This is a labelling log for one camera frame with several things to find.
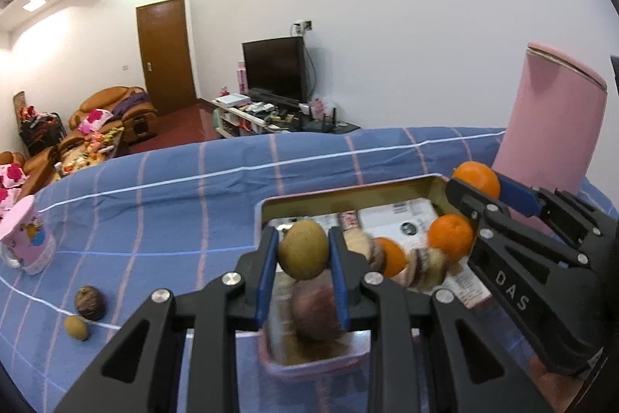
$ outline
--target recessed light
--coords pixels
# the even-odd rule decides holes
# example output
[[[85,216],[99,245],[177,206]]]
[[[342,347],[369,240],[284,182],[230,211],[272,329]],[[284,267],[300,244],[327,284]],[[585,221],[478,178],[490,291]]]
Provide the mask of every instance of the recessed light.
[[[33,11],[38,10],[44,4],[47,4],[46,0],[30,0],[30,2],[26,4],[26,6],[24,6],[24,10],[32,13]]]

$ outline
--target red floor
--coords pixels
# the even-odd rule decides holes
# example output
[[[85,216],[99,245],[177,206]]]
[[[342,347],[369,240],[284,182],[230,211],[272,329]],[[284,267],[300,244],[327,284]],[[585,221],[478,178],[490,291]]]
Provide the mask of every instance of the red floor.
[[[147,141],[129,148],[131,154],[144,153],[166,147],[221,139],[213,128],[212,115],[203,106],[196,105],[159,118],[159,133]]]

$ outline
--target brown wooden door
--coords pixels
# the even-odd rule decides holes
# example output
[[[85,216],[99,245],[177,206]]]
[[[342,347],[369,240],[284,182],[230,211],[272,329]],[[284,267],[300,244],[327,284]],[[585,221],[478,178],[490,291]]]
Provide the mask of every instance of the brown wooden door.
[[[146,88],[159,114],[196,104],[185,0],[137,8],[137,35]]]

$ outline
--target orange fruit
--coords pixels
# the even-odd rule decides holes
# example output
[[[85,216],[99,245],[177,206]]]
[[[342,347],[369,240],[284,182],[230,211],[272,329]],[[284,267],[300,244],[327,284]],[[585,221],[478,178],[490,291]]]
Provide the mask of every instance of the orange fruit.
[[[390,238],[379,236],[374,239],[383,248],[385,254],[385,272],[383,276],[391,279],[406,268],[406,255],[400,246]]]
[[[465,161],[454,170],[452,178],[460,179],[496,199],[501,194],[499,178],[489,166],[478,161]]]
[[[470,254],[475,233],[467,219],[457,214],[445,214],[428,229],[428,245],[441,249],[451,260],[460,261]]]

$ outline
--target flat screen tv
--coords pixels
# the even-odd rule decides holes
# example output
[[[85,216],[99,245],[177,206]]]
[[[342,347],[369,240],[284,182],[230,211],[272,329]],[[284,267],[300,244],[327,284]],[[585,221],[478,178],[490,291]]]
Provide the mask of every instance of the flat screen tv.
[[[303,38],[244,43],[243,53],[253,99],[288,105],[307,102]]]

